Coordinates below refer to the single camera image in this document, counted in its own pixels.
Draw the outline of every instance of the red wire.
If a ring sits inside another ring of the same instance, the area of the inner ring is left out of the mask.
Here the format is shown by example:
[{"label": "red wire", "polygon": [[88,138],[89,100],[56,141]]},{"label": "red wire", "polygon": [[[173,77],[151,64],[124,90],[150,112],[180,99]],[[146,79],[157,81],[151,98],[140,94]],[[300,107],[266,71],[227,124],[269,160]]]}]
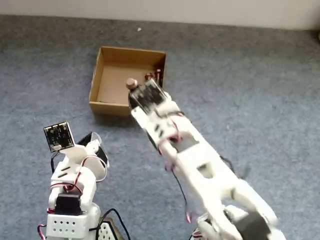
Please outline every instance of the red wire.
[{"label": "red wire", "polygon": [[75,188],[75,186],[76,186],[76,184],[77,184],[77,182],[78,182],[78,180],[79,180],[79,177],[80,177],[80,175],[81,175],[81,172],[80,172],[81,168],[85,165],[86,160],[87,160],[89,157],[92,157],[92,156],[94,156],[94,155],[88,155],[88,156],[86,156],[86,157],[82,160],[81,165],[80,165],[79,172],[78,172],[78,174],[77,174],[76,177],[75,177],[73,186],[72,186],[72,187],[67,187],[67,186],[64,186],[64,187],[63,187],[63,189],[64,189],[66,192],[70,192],[70,191],[72,191],[72,190]]},{"label": "red wire", "polygon": [[58,183],[52,184],[50,186],[50,188],[53,188],[56,186],[73,186],[74,188],[76,188],[80,192],[81,195],[83,194],[82,190],[77,185],[70,183],[70,182],[58,182]]},{"label": "red wire", "polygon": [[47,208],[47,209],[46,209],[46,213],[47,213],[47,214],[52,214],[52,213],[54,213],[54,212],[55,212],[55,210],[52,209],[52,208]]},{"label": "red wire", "polygon": [[37,231],[38,231],[38,234],[39,234],[41,240],[46,240],[45,235],[44,235],[44,234],[42,233],[42,231],[41,231],[41,228],[44,228],[44,227],[46,227],[46,226],[47,226],[47,225],[40,224],[40,225],[38,225],[38,227],[37,227]]}]

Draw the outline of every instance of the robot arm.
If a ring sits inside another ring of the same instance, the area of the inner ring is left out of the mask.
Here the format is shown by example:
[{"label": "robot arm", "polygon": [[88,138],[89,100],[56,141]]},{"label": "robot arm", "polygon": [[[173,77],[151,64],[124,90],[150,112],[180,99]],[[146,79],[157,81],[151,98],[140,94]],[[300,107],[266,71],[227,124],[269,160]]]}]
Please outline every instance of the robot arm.
[{"label": "robot arm", "polygon": [[51,177],[46,239],[95,240],[90,229],[97,228],[101,211],[93,198],[109,167],[101,139],[93,132],[75,144],[67,122],[45,127],[44,133],[51,152],[65,154]]},{"label": "robot arm", "polygon": [[[254,225],[252,219],[257,218],[254,222],[263,220],[255,226],[261,228],[261,237],[275,239],[271,237],[271,230],[277,217],[271,207],[230,170],[171,97],[152,79],[144,86],[138,86],[137,82],[132,84],[132,79],[130,82],[127,87],[130,89],[131,115],[146,131],[153,146],[181,172],[200,199],[206,210],[206,220],[202,221],[206,224],[198,225],[203,234],[212,240],[251,240],[248,228],[250,224]],[[252,211],[243,218],[247,222],[242,221],[237,228],[237,224],[228,219],[222,204],[225,199],[234,199]]]}]

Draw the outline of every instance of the cardboard box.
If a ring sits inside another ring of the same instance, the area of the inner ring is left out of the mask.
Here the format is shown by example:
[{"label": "cardboard box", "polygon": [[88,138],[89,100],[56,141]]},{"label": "cardboard box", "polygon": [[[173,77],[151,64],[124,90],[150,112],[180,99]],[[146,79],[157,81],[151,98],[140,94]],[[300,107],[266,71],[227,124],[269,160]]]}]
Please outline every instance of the cardboard box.
[{"label": "cardboard box", "polygon": [[165,71],[166,53],[134,48],[99,49],[93,72],[89,104],[95,114],[129,116],[126,81],[134,78],[143,85],[146,73]]}]

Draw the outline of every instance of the cable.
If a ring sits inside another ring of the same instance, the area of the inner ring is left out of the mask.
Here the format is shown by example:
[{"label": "cable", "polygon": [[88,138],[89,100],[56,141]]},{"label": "cable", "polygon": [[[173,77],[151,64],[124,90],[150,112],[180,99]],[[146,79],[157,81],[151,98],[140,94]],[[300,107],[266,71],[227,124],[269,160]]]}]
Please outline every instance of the cable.
[{"label": "cable", "polygon": [[81,172],[80,172],[80,171],[81,171],[81,168],[85,165],[86,161],[87,161],[89,158],[98,159],[98,160],[101,162],[101,164],[103,165],[104,169],[105,169],[105,174],[104,174],[103,178],[102,178],[102,179],[99,179],[99,180],[96,180],[95,182],[96,182],[96,183],[100,183],[100,182],[102,182],[102,181],[107,177],[107,165],[106,165],[106,163],[105,163],[100,157],[97,157],[96,155],[88,155],[88,156],[86,156],[86,157],[81,161],[80,168],[79,168],[79,172],[77,173],[77,175],[76,175],[76,177],[75,177],[73,186],[72,186],[71,188],[68,188],[67,186],[63,187],[63,189],[64,189],[66,192],[70,192],[70,191],[72,191],[72,190],[75,188],[75,186],[76,186],[76,184],[77,184],[77,182],[78,182],[78,180],[79,180],[79,177],[80,177],[80,175],[81,175]]},{"label": "cable", "polygon": [[178,183],[178,185],[179,185],[179,188],[180,188],[180,190],[181,190],[181,193],[182,193],[182,196],[183,196],[183,199],[184,199],[185,218],[186,218],[186,221],[190,224],[191,221],[192,221],[192,213],[189,214],[189,212],[188,212],[188,201],[187,201],[185,192],[184,192],[184,190],[182,189],[181,183],[180,183],[179,179],[177,178],[174,170],[172,170],[172,174],[173,174],[175,180],[177,181],[177,183]]},{"label": "cable", "polygon": [[121,225],[122,225],[122,227],[123,227],[123,229],[124,229],[124,231],[125,231],[125,234],[126,234],[128,240],[131,240],[131,237],[130,237],[130,235],[129,235],[129,232],[128,232],[128,230],[127,230],[124,222],[122,221],[122,219],[121,219],[121,217],[120,217],[120,214],[118,213],[118,211],[117,211],[115,208],[111,208],[111,209],[109,209],[108,211],[106,211],[105,214],[103,214],[103,216],[102,216],[101,220],[99,221],[99,223],[98,223],[98,225],[97,225],[97,227],[96,227],[96,230],[95,230],[95,240],[99,240],[99,229],[100,229],[100,227],[101,227],[101,224],[104,222],[104,219],[106,218],[106,216],[107,216],[109,213],[111,213],[111,212],[115,212],[115,214],[116,214],[117,217],[119,218],[119,221],[120,221],[120,223],[121,223]]},{"label": "cable", "polygon": [[52,184],[50,186],[50,189],[58,187],[58,186],[72,186],[73,188],[76,188],[80,192],[81,195],[83,194],[82,190],[77,185],[70,183],[70,182],[58,182],[58,183]]},{"label": "cable", "polygon": [[[231,162],[229,159],[227,159],[226,157],[223,157],[223,156],[221,156],[221,155],[220,155],[220,158],[221,158],[224,162],[228,163],[229,168],[231,169],[231,171],[232,171],[235,175],[237,175],[237,174],[236,174],[236,171],[235,171],[235,168],[234,168],[234,166],[233,166],[233,164],[232,164],[232,162]],[[251,168],[250,168],[249,165],[247,165],[247,166],[244,168],[243,173],[242,173],[241,175],[239,175],[239,176],[237,175],[237,177],[238,177],[239,179],[245,180],[245,179],[249,176],[250,171],[251,171]]]},{"label": "cable", "polygon": [[223,156],[220,155],[220,158],[226,162],[228,165],[229,165],[229,168],[231,169],[231,171],[236,174],[236,171],[235,171],[235,168],[234,168],[234,165],[232,164],[232,162],[228,159],[228,158],[225,158]]},{"label": "cable", "polygon": [[41,231],[41,228],[44,228],[44,227],[46,227],[46,226],[47,226],[47,225],[40,224],[40,225],[38,225],[38,227],[37,227],[37,231],[38,231],[38,234],[39,234],[41,240],[46,240],[45,235],[44,235],[44,234],[42,233],[42,231]]},{"label": "cable", "polygon": [[59,153],[60,153],[59,151],[56,151],[56,152],[51,156],[50,164],[51,164],[51,171],[52,171],[52,173],[54,173],[54,172],[55,172],[55,163],[54,163],[54,159],[55,159],[55,157],[56,157]]}]

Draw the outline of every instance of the gray carpet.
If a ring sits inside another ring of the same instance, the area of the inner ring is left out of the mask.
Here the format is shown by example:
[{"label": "gray carpet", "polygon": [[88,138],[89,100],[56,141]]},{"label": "gray carpet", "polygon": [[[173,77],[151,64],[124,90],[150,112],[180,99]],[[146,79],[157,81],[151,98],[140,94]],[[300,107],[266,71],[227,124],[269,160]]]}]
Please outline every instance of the gray carpet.
[{"label": "gray carpet", "polygon": [[309,32],[0,16],[0,239],[39,239],[51,176],[42,127],[63,120],[76,140],[102,136],[111,168],[94,200],[119,210],[132,239],[186,240],[194,228],[137,125],[92,114],[102,45],[166,51],[166,90],[238,172],[250,165],[287,239],[319,237],[320,45]]}]

